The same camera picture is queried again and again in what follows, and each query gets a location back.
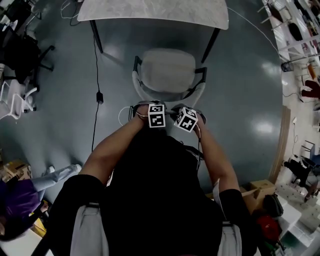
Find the jeans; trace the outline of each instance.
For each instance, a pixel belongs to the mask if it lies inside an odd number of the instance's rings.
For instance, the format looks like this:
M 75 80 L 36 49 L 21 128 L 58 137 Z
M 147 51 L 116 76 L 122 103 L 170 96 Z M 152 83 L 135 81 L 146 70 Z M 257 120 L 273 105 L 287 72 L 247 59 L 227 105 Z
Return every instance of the jeans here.
M 309 98 L 320 98 L 320 86 L 315 81 L 307 80 L 305 81 L 305 86 L 311 88 L 311 91 L 302 90 L 301 95 L 303 97 L 309 97 Z
M 38 192 L 39 201 L 44 197 L 47 188 L 52 187 L 64 178 L 70 177 L 72 174 L 77 173 L 77 166 L 72 164 L 60 170 L 44 175 L 39 178 L 32 178 L 31 181 L 35 190 Z

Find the chair backrest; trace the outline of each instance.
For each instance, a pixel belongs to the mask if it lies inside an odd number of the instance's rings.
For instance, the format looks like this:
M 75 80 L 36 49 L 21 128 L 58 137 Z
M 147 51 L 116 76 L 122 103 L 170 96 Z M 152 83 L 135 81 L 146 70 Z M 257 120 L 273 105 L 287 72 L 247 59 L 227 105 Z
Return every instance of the chair backrest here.
M 24 0 L 14 0 L 5 12 L 5 15 L 10 19 L 11 22 L 18 20 L 15 30 L 18 30 L 21 27 L 30 14 L 31 5 Z
M 40 49 L 29 36 L 18 36 L 11 27 L 0 35 L 0 63 L 15 71 L 16 79 L 23 84 L 30 72 L 39 64 Z

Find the white tabletop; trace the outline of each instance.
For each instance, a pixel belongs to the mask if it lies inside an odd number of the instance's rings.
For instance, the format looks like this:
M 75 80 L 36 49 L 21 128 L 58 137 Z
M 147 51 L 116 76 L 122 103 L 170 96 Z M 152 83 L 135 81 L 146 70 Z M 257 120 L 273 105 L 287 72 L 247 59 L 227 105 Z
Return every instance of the white tabletop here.
M 225 0 L 84 0 L 77 20 L 116 18 L 160 19 L 227 30 Z

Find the hand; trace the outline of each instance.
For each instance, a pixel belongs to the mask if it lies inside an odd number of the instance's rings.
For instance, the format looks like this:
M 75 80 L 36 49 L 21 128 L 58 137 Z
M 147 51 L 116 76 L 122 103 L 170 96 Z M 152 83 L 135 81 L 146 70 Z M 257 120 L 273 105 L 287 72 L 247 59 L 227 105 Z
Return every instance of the hand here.
M 41 211 L 42 213 L 44 213 L 45 211 L 48 210 L 48 208 L 49 208 L 48 203 L 47 203 L 47 202 L 44 202 L 44 204 L 43 204 L 43 205 L 41 206 L 41 208 L 40 208 L 40 211 Z

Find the office chair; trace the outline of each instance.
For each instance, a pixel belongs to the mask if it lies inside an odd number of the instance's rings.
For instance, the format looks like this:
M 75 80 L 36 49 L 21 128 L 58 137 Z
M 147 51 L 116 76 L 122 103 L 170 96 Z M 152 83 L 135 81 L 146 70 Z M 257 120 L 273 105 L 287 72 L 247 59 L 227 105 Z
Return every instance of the office chair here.
M 196 74 L 202 78 L 193 86 Z M 135 57 L 132 81 L 143 101 L 164 101 L 168 109 L 179 104 L 193 108 L 205 90 L 206 76 L 207 68 L 196 69 L 191 54 L 156 48 L 145 52 L 142 60 Z
M 28 35 L 18 36 L 11 27 L 7 27 L 4 32 L 0 33 L 0 63 L 14 70 L 15 76 L 5 76 L 4 79 L 17 79 L 23 84 L 27 77 L 32 75 L 33 80 L 30 83 L 39 91 L 38 68 L 42 67 L 49 71 L 53 71 L 53 67 L 41 64 L 41 61 L 49 51 L 53 51 L 55 47 L 49 46 L 41 53 L 37 41 Z
M 24 95 L 24 86 L 17 80 L 12 80 L 10 85 L 5 81 L 0 94 L 0 120 L 10 116 L 19 119 L 21 112 L 26 110 L 35 111 L 33 98 L 31 96 L 37 89 L 34 88 Z
M 24 0 L 14 0 L 4 12 L 4 14 L 9 18 L 11 22 L 18 21 L 15 28 L 16 31 L 25 23 L 30 15 L 33 16 L 31 20 L 33 20 L 34 18 L 41 20 L 41 12 L 33 13 L 31 10 L 32 6 L 30 4 Z

